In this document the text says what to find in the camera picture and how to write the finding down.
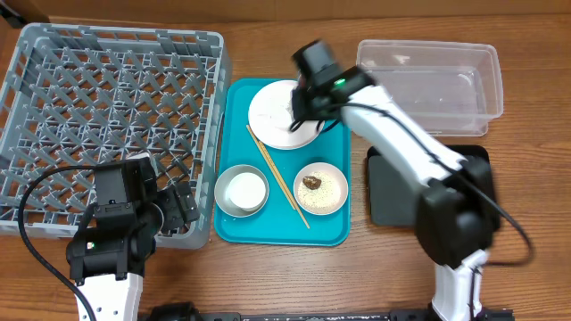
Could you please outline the grey round bowl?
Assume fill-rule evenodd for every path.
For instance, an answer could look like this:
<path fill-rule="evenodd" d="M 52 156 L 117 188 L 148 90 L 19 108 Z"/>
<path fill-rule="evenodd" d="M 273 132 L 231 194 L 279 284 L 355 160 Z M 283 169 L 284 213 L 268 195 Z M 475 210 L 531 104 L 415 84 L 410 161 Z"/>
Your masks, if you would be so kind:
<path fill-rule="evenodd" d="M 241 209 L 237 208 L 227 197 L 227 188 L 228 188 L 230 181 L 236 175 L 241 174 L 241 173 L 245 173 L 245 172 L 250 172 L 250 173 L 258 175 L 264 181 L 266 189 L 267 189 L 263 203 L 261 204 L 261 206 L 258 209 L 254 210 L 254 211 L 241 210 Z M 219 175 L 218 180 L 217 180 L 216 185 L 215 185 L 215 189 L 214 189 L 214 196 L 215 196 L 215 201 L 216 201 L 218 207 L 223 212 L 225 212 L 226 214 L 228 214 L 229 216 L 234 217 L 234 218 L 246 218 L 246 217 L 250 217 L 251 215 L 260 211 L 262 209 L 262 207 L 265 205 L 267 199 L 269 198 L 269 183 L 268 183 L 267 178 L 264 176 L 264 174 L 259 169 L 255 168 L 254 166 L 245 165 L 245 164 L 244 165 L 235 165 L 233 167 L 226 169 L 222 174 Z"/>

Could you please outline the wooden chopstick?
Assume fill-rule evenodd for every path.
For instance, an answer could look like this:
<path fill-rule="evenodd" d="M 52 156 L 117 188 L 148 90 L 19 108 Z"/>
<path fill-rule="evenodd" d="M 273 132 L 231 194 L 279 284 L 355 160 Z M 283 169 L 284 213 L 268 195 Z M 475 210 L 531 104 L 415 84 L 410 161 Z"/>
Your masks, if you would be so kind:
<path fill-rule="evenodd" d="M 309 225 L 306 217 L 302 213 L 298 203 L 295 201 L 292 192 L 290 191 L 290 189 L 286 185 L 285 180 L 283 179 L 281 173 L 277 169 L 277 166 L 276 166 L 275 162 L 273 161 L 273 159 L 271 158 L 271 156 L 269 155 L 269 152 L 267 151 L 265 145 L 256 137 L 256 135 L 253 133 L 253 131 L 251 130 L 249 125 L 246 125 L 246 129 L 249 132 L 252 140 L 256 144 L 258 150 L 260 151 L 263 159 L 266 161 L 272 175 L 276 179 L 278 186 L 282 190 L 282 193 L 284 194 L 285 198 L 288 200 L 290 206 L 299 214 L 299 216 L 300 216 L 303 224 L 306 226 L 306 228 L 310 229 L 310 225 Z"/>
<path fill-rule="evenodd" d="M 262 157 L 264 158 L 264 160 L 266 161 L 266 163 L 269 166 L 270 171 L 272 172 L 274 178 L 276 179 L 280 189 L 282 190 L 283 194 L 285 195 L 286 199 L 288 200 L 288 202 L 290 203 L 291 207 L 295 210 L 296 207 L 294 205 L 294 199 L 293 196 L 291 195 L 291 193 L 288 191 L 288 189 L 286 188 L 286 183 L 283 180 L 281 174 L 279 173 L 279 171 L 277 170 L 277 166 L 275 165 L 274 161 L 271 159 L 269 152 L 266 150 L 265 146 L 263 145 L 262 142 L 260 142 L 257 138 L 255 138 L 256 144 L 258 145 L 258 148 L 262 154 Z"/>

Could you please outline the white paper cup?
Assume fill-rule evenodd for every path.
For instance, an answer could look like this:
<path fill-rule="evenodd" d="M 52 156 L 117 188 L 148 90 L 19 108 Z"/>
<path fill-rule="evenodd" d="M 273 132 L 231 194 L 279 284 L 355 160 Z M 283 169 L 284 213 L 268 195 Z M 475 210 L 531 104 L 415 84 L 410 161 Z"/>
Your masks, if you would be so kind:
<path fill-rule="evenodd" d="M 258 175 L 245 172 L 230 181 L 227 197 L 237 208 L 254 211 L 263 203 L 266 191 L 265 183 Z"/>

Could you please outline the brown food scrap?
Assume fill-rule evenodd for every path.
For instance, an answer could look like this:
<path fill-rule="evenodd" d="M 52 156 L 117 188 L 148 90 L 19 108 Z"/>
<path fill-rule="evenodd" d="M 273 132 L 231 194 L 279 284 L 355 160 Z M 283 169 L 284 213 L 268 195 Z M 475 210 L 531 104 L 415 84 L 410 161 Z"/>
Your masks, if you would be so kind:
<path fill-rule="evenodd" d="M 302 183 L 310 190 L 317 190 L 320 188 L 322 181 L 314 176 L 306 176 L 302 179 Z"/>

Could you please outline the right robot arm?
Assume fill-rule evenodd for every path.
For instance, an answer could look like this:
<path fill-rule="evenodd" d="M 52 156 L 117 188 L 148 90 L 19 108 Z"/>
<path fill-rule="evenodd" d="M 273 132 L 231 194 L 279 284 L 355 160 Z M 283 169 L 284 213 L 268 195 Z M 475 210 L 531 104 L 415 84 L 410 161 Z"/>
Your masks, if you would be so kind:
<path fill-rule="evenodd" d="M 380 152 L 412 190 L 415 235 L 435 263 L 431 317 L 477 317 L 479 273 L 500 227 L 489 163 L 432 138 L 358 67 L 342 70 L 332 62 L 298 70 L 291 129 L 309 120 L 336 120 Z"/>

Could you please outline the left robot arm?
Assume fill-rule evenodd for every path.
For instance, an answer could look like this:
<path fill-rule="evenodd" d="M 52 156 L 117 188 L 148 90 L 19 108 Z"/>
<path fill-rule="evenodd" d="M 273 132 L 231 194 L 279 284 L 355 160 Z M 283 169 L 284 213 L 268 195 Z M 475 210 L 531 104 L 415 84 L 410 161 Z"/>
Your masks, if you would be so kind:
<path fill-rule="evenodd" d="M 153 157 L 139 153 L 95 167 L 95 201 L 66 248 L 82 320 L 135 320 L 156 236 L 200 216 L 189 184 L 157 185 Z"/>

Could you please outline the large white plate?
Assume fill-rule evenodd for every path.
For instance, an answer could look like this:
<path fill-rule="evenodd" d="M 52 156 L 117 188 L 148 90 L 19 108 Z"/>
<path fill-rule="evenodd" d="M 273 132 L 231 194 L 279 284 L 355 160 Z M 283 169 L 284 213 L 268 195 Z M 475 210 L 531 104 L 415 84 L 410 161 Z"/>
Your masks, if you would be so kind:
<path fill-rule="evenodd" d="M 292 92 L 297 85 L 295 80 L 275 81 L 253 97 L 248 122 L 252 132 L 265 145 L 280 150 L 301 148 L 315 140 L 324 127 L 317 121 L 307 121 L 295 132 L 289 130 L 294 123 Z"/>

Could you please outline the teal plastic tray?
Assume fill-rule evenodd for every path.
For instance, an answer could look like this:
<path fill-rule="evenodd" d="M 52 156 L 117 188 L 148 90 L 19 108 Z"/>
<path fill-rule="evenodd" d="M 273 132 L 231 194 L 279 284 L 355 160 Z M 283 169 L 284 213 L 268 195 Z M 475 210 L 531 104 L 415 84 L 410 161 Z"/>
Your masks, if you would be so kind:
<path fill-rule="evenodd" d="M 336 246 L 350 232 L 351 201 L 326 216 L 302 216 L 284 196 L 266 161 L 246 129 L 249 105 L 272 78 L 242 78 L 228 89 L 224 126 L 219 154 L 219 171 L 235 165 L 251 165 L 269 181 L 269 198 L 263 208 L 247 218 L 233 218 L 221 208 L 214 214 L 213 225 L 218 235 L 231 243 L 266 243 L 283 245 Z M 298 172 L 314 162 L 329 163 L 351 178 L 351 130 L 340 125 L 321 134 L 313 142 L 293 151 L 267 148 L 288 185 Z"/>

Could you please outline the black plastic tray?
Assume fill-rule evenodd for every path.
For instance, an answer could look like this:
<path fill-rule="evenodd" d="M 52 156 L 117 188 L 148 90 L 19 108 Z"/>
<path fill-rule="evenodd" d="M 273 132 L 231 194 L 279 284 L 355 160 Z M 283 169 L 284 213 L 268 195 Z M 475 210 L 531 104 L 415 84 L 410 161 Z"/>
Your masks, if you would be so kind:
<path fill-rule="evenodd" d="M 415 227 L 416 196 L 401 173 L 375 147 L 367 153 L 368 201 L 377 226 Z"/>

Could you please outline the clear plastic bin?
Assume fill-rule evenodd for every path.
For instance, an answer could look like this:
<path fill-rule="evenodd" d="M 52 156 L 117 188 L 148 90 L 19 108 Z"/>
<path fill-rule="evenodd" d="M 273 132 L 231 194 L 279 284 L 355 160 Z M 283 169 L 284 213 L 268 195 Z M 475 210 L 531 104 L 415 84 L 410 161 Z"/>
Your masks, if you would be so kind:
<path fill-rule="evenodd" d="M 501 66 L 492 45 L 366 39 L 356 64 L 434 136 L 483 136 L 504 112 Z"/>

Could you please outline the grey plastic dish rack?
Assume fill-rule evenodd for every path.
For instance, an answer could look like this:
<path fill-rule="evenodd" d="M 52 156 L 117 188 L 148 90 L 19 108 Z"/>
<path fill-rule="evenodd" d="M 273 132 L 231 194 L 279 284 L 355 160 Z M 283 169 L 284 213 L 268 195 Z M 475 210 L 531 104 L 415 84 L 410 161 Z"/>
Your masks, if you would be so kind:
<path fill-rule="evenodd" d="M 32 23 L 1 88 L 1 232 L 16 235 L 28 183 L 31 236 L 68 238 L 95 201 L 87 167 L 147 152 L 158 185 L 189 182 L 200 217 L 161 234 L 161 247 L 209 239 L 216 153 L 231 79 L 214 31 Z"/>

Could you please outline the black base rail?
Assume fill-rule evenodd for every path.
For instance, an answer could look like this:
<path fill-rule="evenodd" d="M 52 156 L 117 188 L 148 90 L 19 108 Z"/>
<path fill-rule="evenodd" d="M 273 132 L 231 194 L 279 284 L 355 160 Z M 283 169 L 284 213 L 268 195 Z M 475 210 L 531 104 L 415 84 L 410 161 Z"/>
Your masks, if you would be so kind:
<path fill-rule="evenodd" d="M 140 314 L 138 321 L 429 321 L 438 320 L 431 308 L 396 309 L 375 313 L 315 313 L 241 315 L 237 312 L 204 313 L 192 302 L 173 303 L 155 307 L 148 314 Z"/>

